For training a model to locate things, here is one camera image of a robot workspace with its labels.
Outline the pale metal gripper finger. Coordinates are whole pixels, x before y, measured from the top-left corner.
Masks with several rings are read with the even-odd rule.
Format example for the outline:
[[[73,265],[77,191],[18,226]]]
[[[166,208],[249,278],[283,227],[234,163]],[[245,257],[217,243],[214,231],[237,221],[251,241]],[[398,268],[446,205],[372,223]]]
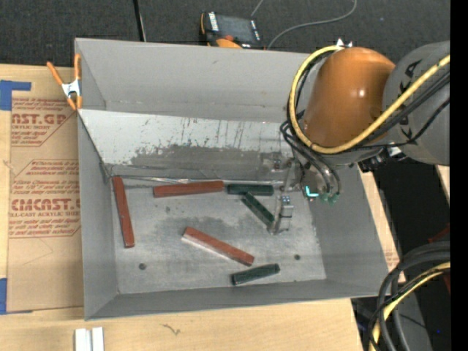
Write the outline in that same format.
[[[270,224],[268,225],[268,232],[271,235],[277,235],[279,232],[279,215],[281,212],[281,206],[279,204],[275,205],[275,209],[272,213]]]
[[[294,205],[292,204],[289,195],[282,195],[280,200],[281,208],[279,212],[279,232],[282,233],[289,230],[293,217]]]

